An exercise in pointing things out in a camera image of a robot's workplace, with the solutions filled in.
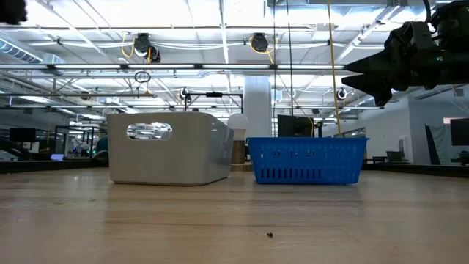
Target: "table surface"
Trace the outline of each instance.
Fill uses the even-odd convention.
[[[116,185],[107,169],[0,175],[0,263],[469,263],[469,180]]]

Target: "computer monitor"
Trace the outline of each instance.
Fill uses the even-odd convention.
[[[11,142],[35,142],[36,128],[10,128]]]
[[[314,128],[311,125],[311,121],[308,117],[293,117],[287,115],[278,115],[278,136],[307,136],[311,137],[311,129]]]
[[[453,146],[469,146],[469,118],[451,120]]]

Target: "white lampshade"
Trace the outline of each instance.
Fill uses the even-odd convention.
[[[248,130],[249,120],[244,114],[233,114],[227,125],[234,130],[234,140],[244,140]]]

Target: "white column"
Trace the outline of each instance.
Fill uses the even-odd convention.
[[[269,76],[246,76],[244,115],[249,120],[246,137],[272,136],[271,85]]]

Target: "ceiling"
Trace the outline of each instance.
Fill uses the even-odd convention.
[[[245,41],[249,41],[253,33],[262,32],[266,34],[270,48],[273,47],[274,36],[277,39],[276,52],[272,53],[276,64],[330,65],[329,17],[327,5],[324,4],[326,1],[290,0],[287,12],[287,2],[276,0],[275,20],[273,2],[274,0],[55,0],[50,1],[50,6],[47,7],[43,1],[28,0],[28,21],[20,26],[0,25],[0,39],[14,41],[30,53],[39,54],[38,56],[44,53],[55,54],[70,64],[133,64],[145,61],[135,55],[125,57],[121,51],[122,45],[129,54],[132,39],[137,33],[146,32],[150,34],[152,43],[158,47],[162,63],[270,64],[267,54],[257,54],[248,43],[245,45]],[[408,3],[408,6],[395,7],[389,7],[390,1],[387,0],[331,2],[330,21],[333,24],[336,64],[354,62],[381,51],[390,30],[400,27],[404,21],[422,21],[425,17],[423,2],[417,0],[391,1]],[[377,19],[381,20],[380,25],[374,23]],[[0,53],[0,63],[24,62]],[[98,70],[87,73],[70,70],[64,77],[54,77],[38,71],[9,71],[10,75],[37,84],[38,88],[34,90],[32,86],[21,85],[21,89],[27,89],[33,94],[43,92],[42,88],[51,91],[53,78],[56,79],[57,86],[63,86],[63,93],[86,90],[115,94],[128,92],[129,86],[122,72],[112,72],[115,78],[67,77],[88,73],[111,74]],[[161,77],[153,78],[148,83],[148,90],[158,98],[121,98],[119,103],[177,105],[179,91],[183,87],[192,92],[241,93],[244,89],[244,76],[247,74],[242,71],[199,73],[194,70],[179,70],[178,74],[181,76],[173,78],[168,70],[154,73],[161,73]],[[202,74],[202,77],[195,77],[197,74]],[[273,83],[271,73],[263,74],[269,75]],[[347,74],[342,73],[336,77],[339,88],[343,87],[349,92],[350,97],[345,103],[366,98],[362,92],[341,85],[341,78]],[[293,77],[283,73],[277,76],[276,89],[283,90],[283,99],[277,104],[287,106],[290,102],[289,93],[283,89],[282,82],[289,88],[293,85],[295,99],[300,105],[329,106],[333,103],[333,77],[330,71],[316,75],[294,72]],[[11,92],[7,87],[0,89]],[[90,104],[80,98],[67,102]],[[201,98],[198,103],[235,106],[228,98],[223,101]],[[216,113],[220,110],[207,111]]]

